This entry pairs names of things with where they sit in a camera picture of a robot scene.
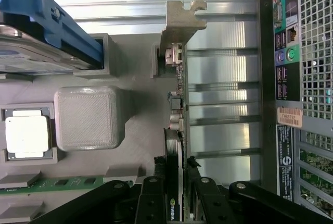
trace orange sticker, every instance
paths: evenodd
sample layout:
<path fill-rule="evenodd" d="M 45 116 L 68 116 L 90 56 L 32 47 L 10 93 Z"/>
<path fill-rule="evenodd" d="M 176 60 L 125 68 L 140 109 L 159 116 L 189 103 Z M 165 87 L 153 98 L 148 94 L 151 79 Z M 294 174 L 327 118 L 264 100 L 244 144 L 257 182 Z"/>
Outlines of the orange sticker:
<path fill-rule="evenodd" d="M 303 111 L 299 108 L 277 108 L 277 122 L 295 128 L 302 127 Z"/>

